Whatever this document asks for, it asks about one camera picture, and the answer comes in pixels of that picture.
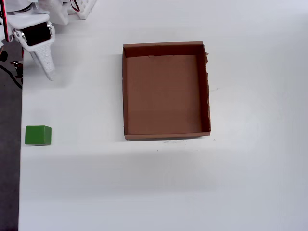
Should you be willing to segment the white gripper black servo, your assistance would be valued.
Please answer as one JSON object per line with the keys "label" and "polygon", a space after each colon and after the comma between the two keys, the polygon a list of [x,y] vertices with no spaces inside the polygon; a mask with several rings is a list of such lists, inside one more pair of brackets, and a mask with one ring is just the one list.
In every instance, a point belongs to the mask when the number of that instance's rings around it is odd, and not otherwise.
{"label": "white gripper black servo", "polygon": [[52,38],[53,28],[48,14],[17,14],[8,15],[8,23],[15,39],[20,44],[33,47],[31,57],[42,68],[46,77],[54,81],[56,76],[50,44],[46,42]]}

